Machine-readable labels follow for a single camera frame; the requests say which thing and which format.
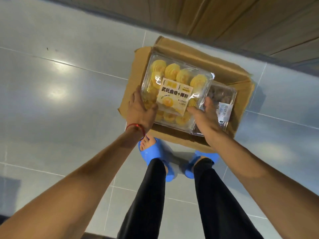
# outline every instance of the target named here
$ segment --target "plastic container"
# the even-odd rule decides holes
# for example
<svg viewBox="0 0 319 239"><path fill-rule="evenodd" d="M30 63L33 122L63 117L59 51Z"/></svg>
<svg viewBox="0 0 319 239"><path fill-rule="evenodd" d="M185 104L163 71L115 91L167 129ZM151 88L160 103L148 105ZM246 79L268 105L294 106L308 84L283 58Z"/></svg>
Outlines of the plastic container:
<svg viewBox="0 0 319 239"><path fill-rule="evenodd" d="M218 123L224 131L228 125L236 94L236 89L232 87L215 81L211 82L207 96L212 98L214 105L217 108L216 113L218 116ZM200 132L197 125L195 125L192 134L203 137L203 134Z"/></svg>
<svg viewBox="0 0 319 239"><path fill-rule="evenodd" d="M159 53L151 54L142 83L142 98L148 109L159 106L155 123L192 133L195 120L186 110L200 108L214 74Z"/></svg>

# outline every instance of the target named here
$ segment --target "black pants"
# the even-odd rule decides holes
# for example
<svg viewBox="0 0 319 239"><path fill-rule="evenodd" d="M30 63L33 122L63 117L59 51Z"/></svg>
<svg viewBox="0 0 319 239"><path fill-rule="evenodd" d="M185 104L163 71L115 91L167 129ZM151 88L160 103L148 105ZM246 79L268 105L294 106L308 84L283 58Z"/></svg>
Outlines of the black pants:
<svg viewBox="0 0 319 239"><path fill-rule="evenodd" d="M197 201L205 238L263 238L212 169L212 165L213 162L205 158L194 167ZM158 237L164 208L165 177L162 161L151 160L124 218L118 239Z"/></svg>

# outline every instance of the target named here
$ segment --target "hand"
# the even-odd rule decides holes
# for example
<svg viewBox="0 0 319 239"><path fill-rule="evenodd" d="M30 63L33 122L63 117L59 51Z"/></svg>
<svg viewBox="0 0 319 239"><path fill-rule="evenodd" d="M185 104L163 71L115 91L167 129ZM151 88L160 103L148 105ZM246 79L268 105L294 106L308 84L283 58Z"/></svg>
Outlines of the hand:
<svg viewBox="0 0 319 239"><path fill-rule="evenodd" d="M126 116L127 124L140 124L144 127L145 133L147 133L153 126L157 109L158 105L153 104L150 109L146 110L142 101L141 87L138 86L129 101L129 109Z"/></svg>
<svg viewBox="0 0 319 239"><path fill-rule="evenodd" d="M194 116L197 127L206 137L206 135L208 135L208 133L210 133L212 129L214 131L221 131L221 127L218 123L216 107L214 106L212 99L206 97L204 106L205 111L197 109L193 106L188 107L187 110Z"/></svg>

